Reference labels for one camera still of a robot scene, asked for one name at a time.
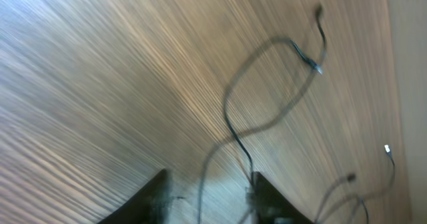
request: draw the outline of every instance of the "wood grain surface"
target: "wood grain surface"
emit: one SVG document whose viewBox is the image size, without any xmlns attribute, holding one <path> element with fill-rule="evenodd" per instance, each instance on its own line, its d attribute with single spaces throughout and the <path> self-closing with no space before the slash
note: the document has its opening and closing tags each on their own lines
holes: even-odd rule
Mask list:
<svg viewBox="0 0 427 224">
<path fill-rule="evenodd" d="M 396 184 L 368 203 L 371 223 L 407 223 L 386 0 L 0 0 L 0 222 L 96 222 L 166 167 L 173 194 L 186 197 L 170 223 L 194 223 L 203 159 L 230 135 L 223 88 L 272 35 L 316 57 L 317 3 L 324 74 L 278 125 L 243 141 L 255 169 L 309 218 L 341 175 L 354 171 L 358 181 L 332 200 L 385 185 L 389 144 Z M 307 74 L 291 50 L 270 49 L 230 100 L 236 129 L 274 117 Z M 204 223 L 236 223 L 247 208 L 236 158 L 247 167 L 229 145 L 209 168 Z M 354 223 L 364 219 L 360 211 Z"/>
</svg>

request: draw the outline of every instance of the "beige wall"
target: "beige wall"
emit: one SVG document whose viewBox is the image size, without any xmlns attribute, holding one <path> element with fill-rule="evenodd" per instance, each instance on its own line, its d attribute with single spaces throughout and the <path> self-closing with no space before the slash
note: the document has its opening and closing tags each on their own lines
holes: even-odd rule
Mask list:
<svg viewBox="0 0 427 224">
<path fill-rule="evenodd" d="M 427 223 L 427 0 L 389 0 L 412 216 Z"/>
</svg>

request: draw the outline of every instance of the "brown wooden surface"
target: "brown wooden surface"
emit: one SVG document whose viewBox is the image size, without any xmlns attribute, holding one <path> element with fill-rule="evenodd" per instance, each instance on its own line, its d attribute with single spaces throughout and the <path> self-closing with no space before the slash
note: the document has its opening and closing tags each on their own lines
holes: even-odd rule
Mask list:
<svg viewBox="0 0 427 224">
<path fill-rule="evenodd" d="M 271 35 L 316 56 L 319 2 L 324 75 L 277 126 L 244 143 L 256 170 L 310 218 L 338 176 L 355 171 L 358 182 L 333 200 L 385 185 L 389 144 L 396 184 L 368 203 L 371 222 L 406 223 L 386 0 L 0 0 L 0 222 L 95 222 L 167 167 L 173 193 L 187 197 L 170 221 L 194 223 L 203 158 L 229 135 L 224 86 Z M 231 99 L 237 129 L 272 118 L 307 74 L 289 49 L 268 51 Z M 246 210 L 237 163 L 233 146 L 214 159 L 204 223 L 235 223 Z M 364 218 L 360 211 L 355 223 Z"/>
</svg>

